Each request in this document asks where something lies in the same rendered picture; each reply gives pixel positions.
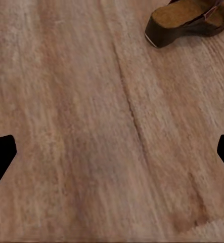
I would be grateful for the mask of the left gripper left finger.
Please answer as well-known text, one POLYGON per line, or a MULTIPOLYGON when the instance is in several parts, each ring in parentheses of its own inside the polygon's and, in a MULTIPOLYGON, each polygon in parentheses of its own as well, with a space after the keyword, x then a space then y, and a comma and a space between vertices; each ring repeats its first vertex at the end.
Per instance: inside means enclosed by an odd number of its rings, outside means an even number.
POLYGON ((13 135, 0 137, 0 180, 17 153, 13 135))

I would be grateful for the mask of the sandal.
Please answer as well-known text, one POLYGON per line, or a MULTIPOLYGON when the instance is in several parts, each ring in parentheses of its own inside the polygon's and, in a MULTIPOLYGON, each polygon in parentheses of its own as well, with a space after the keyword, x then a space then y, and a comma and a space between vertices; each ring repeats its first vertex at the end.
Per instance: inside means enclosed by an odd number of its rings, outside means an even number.
POLYGON ((224 30, 224 0, 169 0, 151 12, 145 34, 155 47, 172 43, 187 30, 211 37, 224 30))

